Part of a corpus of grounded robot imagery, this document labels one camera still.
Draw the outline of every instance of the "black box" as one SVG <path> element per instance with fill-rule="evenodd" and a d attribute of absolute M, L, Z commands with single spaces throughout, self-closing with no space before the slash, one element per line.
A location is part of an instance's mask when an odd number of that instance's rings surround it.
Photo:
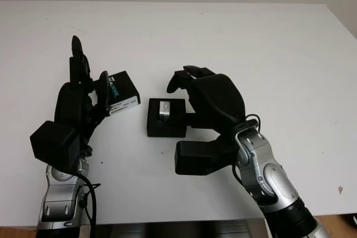
<path fill-rule="evenodd" d="M 140 104 L 139 92 L 126 71 L 109 76 L 110 115 Z"/>
<path fill-rule="evenodd" d="M 160 120 L 160 101 L 170 102 L 170 118 L 166 122 Z M 185 115 L 186 105 L 184 99 L 149 99 L 146 125 L 148 137 L 186 136 Z"/>
<path fill-rule="evenodd" d="M 79 134 L 67 125 L 45 121 L 31 136 L 35 158 L 65 172 L 77 172 Z"/>

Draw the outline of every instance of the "small black box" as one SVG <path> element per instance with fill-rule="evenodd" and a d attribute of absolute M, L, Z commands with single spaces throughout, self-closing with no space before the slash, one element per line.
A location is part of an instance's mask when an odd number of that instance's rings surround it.
<path fill-rule="evenodd" d="M 109 76 L 110 115 L 140 104 L 139 92 L 126 71 Z"/>
<path fill-rule="evenodd" d="M 170 117 L 166 122 L 160 120 L 160 101 L 170 102 Z M 148 137 L 185 137 L 185 115 L 184 99 L 149 99 L 146 125 Z"/>

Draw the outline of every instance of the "table surface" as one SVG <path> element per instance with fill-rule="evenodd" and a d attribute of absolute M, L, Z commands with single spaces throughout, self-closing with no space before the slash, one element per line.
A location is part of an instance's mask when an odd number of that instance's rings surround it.
<path fill-rule="evenodd" d="M 314 215 L 357 211 L 357 40 L 323 5 L 0 2 L 0 33 L 0 226 L 37 224 L 46 166 L 29 136 L 53 119 L 73 34 L 93 78 L 127 70 L 142 99 L 91 138 L 99 224 L 262 217 L 229 167 L 178 176 L 180 139 L 146 136 L 149 98 L 187 99 L 166 94 L 183 65 L 231 77 Z"/>

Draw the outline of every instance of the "black block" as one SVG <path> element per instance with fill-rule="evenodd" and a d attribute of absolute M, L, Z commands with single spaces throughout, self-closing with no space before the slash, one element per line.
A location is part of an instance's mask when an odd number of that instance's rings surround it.
<path fill-rule="evenodd" d="M 159 119 L 160 101 L 170 102 L 170 118 L 166 122 Z M 184 99 L 149 99 L 146 125 L 148 137 L 185 137 L 185 115 Z"/>
<path fill-rule="evenodd" d="M 176 144 L 175 172 L 179 175 L 203 176 L 234 164 L 238 150 L 229 141 L 180 141 Z"/>
<path fill-rule="evenodd" d="M 140 95 L 126 71 L 109 75 L 110 115 L 140 104 Z"/>

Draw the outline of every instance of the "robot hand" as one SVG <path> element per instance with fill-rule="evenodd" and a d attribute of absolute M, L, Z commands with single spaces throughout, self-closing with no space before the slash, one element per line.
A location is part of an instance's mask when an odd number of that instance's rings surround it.
<path fill-rule="evenodd" d="M 211 128 L 220 136 L 211 142 L 178 142 L 177 174 L 207 175 L 232 165 L 238 182 L 264 213 L 274 237 L 330 237 L 275 160 L 269 142 L 260 133 L 260 122 L 246 120 L 243 98 L 227 76 L 207 68 L 184 66 L 184 70 L 175 72 L 167 92 L 178 88 L 187 90 L 196 112 L 190 125 Z"/>
<path fill-rule="evenodd" d="M 70 82 L 59 92 L 55 120 L 44 122 L 30 136 L 35 157 L 48 164 L 48 187 L 37 224 L 38 238 L 79 237 L 89 193 L 93 203 L 90 237 L 95 236 L 97 207 L 94 186 L 86 178 L 89 166 L 85 158 L 92 154 L 88 142 L 94 129 L 109 115 L 109 80 L 106 71 L 99 80 L 91 79 L 88 60 L 76 36 L 72 39 L 72 52 Z M 93 90 L 98 96 L 95 105 L 88 95 Z"/>

